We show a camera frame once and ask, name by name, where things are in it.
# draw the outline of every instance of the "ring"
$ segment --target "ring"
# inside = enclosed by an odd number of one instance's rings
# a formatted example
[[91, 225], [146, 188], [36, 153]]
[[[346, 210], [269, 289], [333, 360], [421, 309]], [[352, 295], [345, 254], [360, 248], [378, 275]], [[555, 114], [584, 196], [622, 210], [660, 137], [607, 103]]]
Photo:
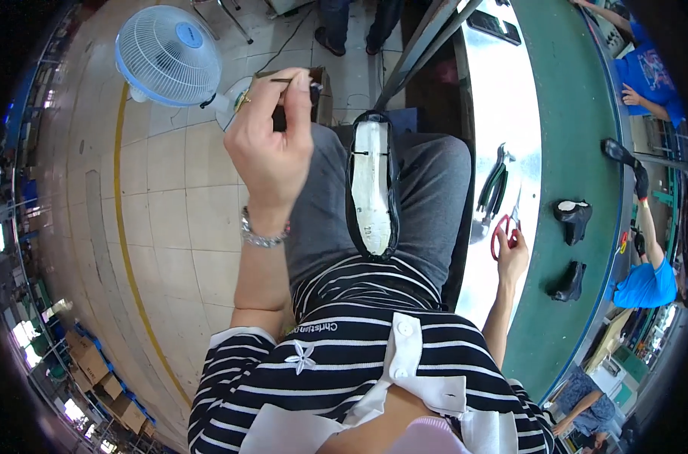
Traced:
[[248, 90], [246, 89], [236, 98], [236, 102], [233, 104], [233, 113], [238, 114], [238, 111], [241, 109], [243, 104], [250, 102], [251, 99], [248, 97]]

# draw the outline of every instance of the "workbench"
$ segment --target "workbench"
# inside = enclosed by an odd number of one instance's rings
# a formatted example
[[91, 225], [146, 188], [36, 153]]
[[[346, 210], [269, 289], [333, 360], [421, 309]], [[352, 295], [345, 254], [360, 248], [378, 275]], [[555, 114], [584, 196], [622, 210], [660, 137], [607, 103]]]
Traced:
[[[474, 195], [477, 198], [505, 142], [516, 161], [500, 212], [485, 239], [468, 246], [455, 312], [481, 327], [497, 289], [490, 238], [512, 212], [522, 185], [520, 217], [531, 250], [526, 278], [516, 291], [503, 364], [506, 377], [542, 401], [567, 368], [583, 358], [629, 269], [629, 255], [615, 254], [631, 218], [633, 173], [606, 159], [600, 141], [632, 145], [621, 87], [596, 24], [567, 0], [484, 0], [479, 10], [516, 25], [523, 43], [511, 43], [462, 24], [455, 46], [461, 86], [472, 97]], [[552, 203], [585, 200], [593, 215], [584, 241], [567, 246]], [[482, 214], [473, 213], [477, 220]], [[570, 260], [587, 265], [578, 301], [554, 302], [545, 287]]]

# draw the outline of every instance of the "silver bracelet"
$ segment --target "silver bracelet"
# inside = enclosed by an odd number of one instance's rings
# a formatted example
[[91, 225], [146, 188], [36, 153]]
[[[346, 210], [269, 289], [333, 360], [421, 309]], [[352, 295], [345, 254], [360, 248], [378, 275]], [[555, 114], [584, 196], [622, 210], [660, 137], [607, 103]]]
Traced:
[[286, 222], [284, 231], [281, 232], [279, 236], [273, 238], [258, 236], [257, 234], [253, 233], [253, 226], [251, 225], [248, 215], [248, 206], [244, 206], [241, 210], [241, 235], [243, 236], [244, 240], [248, 241], [254, 246], [258, 246], [259, 248], [275, 248], [284, 242], [286, 237], [289, 236], [290, 231], [291, 226], [288, 222]]

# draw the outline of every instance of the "hand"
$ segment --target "hand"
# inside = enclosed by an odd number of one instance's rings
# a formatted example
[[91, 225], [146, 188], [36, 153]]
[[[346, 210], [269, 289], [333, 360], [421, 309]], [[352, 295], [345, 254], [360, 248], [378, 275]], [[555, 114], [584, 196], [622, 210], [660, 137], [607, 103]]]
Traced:
[[551, 428], [551, 431], [553, 432], [554, 435], [559, 436], [561, 434], [566, 433], [568, 426], [571, 425], [571, 420], [568, 418], [562, 419], [561, 421], [558, 422], [554, 427]]
[[621, 98], [622, 101], [624, 101], [624, 104], [626, 105], [640, 105], [642, 103], [642, 97], [634, 91], [634, 89], [626, 84], [622, 84], [626, 88], [625, 90], [621, 90], [621, 94], [624, 95], [623, 98]]
[[[272, 78], [292, 78], [289, 84]], [[288, 68], [257, 80], [223, 144], [248, 186], [248, 212], [257, 235], [283, 230], [301, 193], [313, 152], [308, 71]], [[283, 98], [286, 131], [274, 132], [271, 115]]]
[[514, 230], [515, 246], [508, 247], [508, 238], [503, 229], [499, 228], [496, 235], [500, 244], [498, 255], [498, 277], [500, 282], [514, 285], [528, 268], [528, 246], [520, 230]]

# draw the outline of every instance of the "black and white striped shirt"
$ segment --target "black and white striped shirt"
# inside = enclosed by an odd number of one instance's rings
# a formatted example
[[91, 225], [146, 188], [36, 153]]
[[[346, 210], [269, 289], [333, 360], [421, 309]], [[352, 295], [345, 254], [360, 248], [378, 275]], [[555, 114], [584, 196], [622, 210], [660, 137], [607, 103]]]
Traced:
[[[350, 257], [293, 290], [297, 327], [280, 344], [259, 328], [212, 337], [189, 421], [192, 454], [259, 452], [281, 412], [292, 412], [289, 425], [291, 418], [307, 422], [289, 427], [288, 443], [275, 440], [272, 452], [291, 448], [312, 427], [326, 431], [320, 446], [328, 434], [379, 415], [391, 384], [447, 418], [473, 454], [553, 451], [544, 415], [517, 381], [503, 377], [482, 333], [440, 311], [438, 290], [402, 260]], [[478, 438], [498, 442], [483, 446]], [[308, 454], [308, 447], [313, 454], [318, 446], [311, 446], [285, 452]]]

